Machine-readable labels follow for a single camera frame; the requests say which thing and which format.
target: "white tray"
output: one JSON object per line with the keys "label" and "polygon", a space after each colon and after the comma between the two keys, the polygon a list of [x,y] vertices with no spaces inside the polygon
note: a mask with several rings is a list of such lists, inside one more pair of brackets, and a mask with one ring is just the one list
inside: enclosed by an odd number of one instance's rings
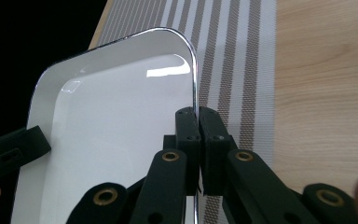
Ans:
{"label": "white tray", "polygon": [[[65,223],[90,188],[143,178],[164,134],[175,134],[175,112],[198,108],[197,99],[195,51],[172,29],[53,64],[35,87],[27,123],[40,126],[52,150],[21,167],[12,223]],[[193,211],[187,197],[186,223]]]}

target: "wooden table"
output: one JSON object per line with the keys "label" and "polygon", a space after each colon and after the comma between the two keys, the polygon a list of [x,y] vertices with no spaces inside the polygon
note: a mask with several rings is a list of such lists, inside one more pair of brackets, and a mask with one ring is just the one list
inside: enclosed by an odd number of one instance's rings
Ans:
{"label": "wooden table", "polygon": [[[96,47],[108,0],[90,48]],[[277,2],[273,170],[291,189],[358,180],[358,1]]]}

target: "brass insert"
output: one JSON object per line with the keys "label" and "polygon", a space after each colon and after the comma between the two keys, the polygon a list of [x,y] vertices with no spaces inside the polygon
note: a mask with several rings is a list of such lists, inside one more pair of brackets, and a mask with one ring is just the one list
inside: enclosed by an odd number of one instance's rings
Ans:
{"label": "brass insert", "polygon": [[344,200],[341,196],[328,189],[319,189],[316,191],[316,196],[323,203],[326,203],[333,207],[341,207],[344,205]]}
{"label": "brass insert", "polygon": [[94,203],[97,205],[108,205],[117,199],[118,193],[114,188],[101,189],[94,195]]}
{"label": "brass insert", "polygon": [[240,161],[252,161],[253,160],[253,155],[250,154],[249,152],[237,152],[237,154],[235,154],[235,157],[240,160]]}
{"label": "brass insert", "polygon": [[165,161],[177,161],[179,160],[179,154],[176,152],[166,152],[162,154],[162,159]]}

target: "screw hole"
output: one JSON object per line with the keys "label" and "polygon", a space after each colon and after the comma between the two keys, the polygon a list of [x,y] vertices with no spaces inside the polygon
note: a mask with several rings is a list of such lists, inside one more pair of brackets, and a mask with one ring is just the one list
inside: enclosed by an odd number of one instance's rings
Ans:
{"label": "screw hole", "polygon": [[153,213],[148,217],[147,221],[150,224],[159,224],[162,222],[162,214],[161,213]]}
{"label": "screw hole", "polygon": [[94,195],[94,203],[97,205],[108,205],[117,198],[117,191],[113,188],[101,189]]}
{"label": "screw hole", "polygon": [[340,207],[344,205],[344,200],[341,196],[336,194],[334,191],[328,189],[319,189],[316,191],[316,196],[323,203],[326,203],[333,207]]}
{"label": "screw hole", "polygon": [[165,161],[177,161],[179,160],[179,154],[176,152],[166,152],[162,154],[162,159]]}
{"label": "screw hole", "polygon": [[235,157],[240,160],[240,161],[252,161],[253,160],[253,155],[250,154],[249,152],[237,152],[237,154],[235,154]]}
{"label": "screw hole", "polygon": [[293,213],[285,213],[284,219],[290,224],[301,224],[301,219]]}

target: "black plastic bracket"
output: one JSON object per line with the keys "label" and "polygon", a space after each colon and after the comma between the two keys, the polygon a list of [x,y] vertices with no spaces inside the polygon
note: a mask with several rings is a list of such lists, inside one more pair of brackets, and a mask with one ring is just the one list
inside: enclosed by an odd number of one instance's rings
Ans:
{"label": "black plastic bracket", "polygon": [[0,177],[51,151],[39,126],[0,137]]}

